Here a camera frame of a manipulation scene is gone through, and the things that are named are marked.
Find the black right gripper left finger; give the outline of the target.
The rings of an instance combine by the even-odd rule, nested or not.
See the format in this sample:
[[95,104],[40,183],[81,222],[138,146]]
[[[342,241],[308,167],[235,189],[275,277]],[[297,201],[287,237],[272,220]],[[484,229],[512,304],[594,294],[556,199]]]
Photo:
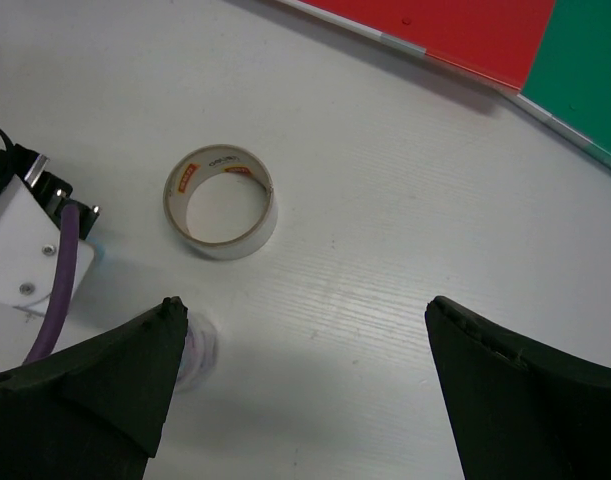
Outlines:
[[188,330],[178,297],[0,372],[0,479],[140,479],[162,436]]

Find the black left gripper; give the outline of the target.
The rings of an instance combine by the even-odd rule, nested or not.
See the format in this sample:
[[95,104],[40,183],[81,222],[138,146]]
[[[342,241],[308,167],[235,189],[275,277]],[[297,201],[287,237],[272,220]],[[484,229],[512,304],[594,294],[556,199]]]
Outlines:
[[79,212],[79,239],[86,240],[100,216],[100,207],[74,199],[73,186],[46,170],[47,156],[14,143],[1,128],[0,138],[4,144],[0,148],[0,195],[14,178],[19,179],[56,226],[60,225],[63,208],[75,205]]

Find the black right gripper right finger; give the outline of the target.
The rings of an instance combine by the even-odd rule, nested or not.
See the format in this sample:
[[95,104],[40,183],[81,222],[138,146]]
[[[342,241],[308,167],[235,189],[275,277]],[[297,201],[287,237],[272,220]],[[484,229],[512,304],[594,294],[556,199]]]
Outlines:
[[425,323],[465,478],[611,479],[611,368],[444,296]]

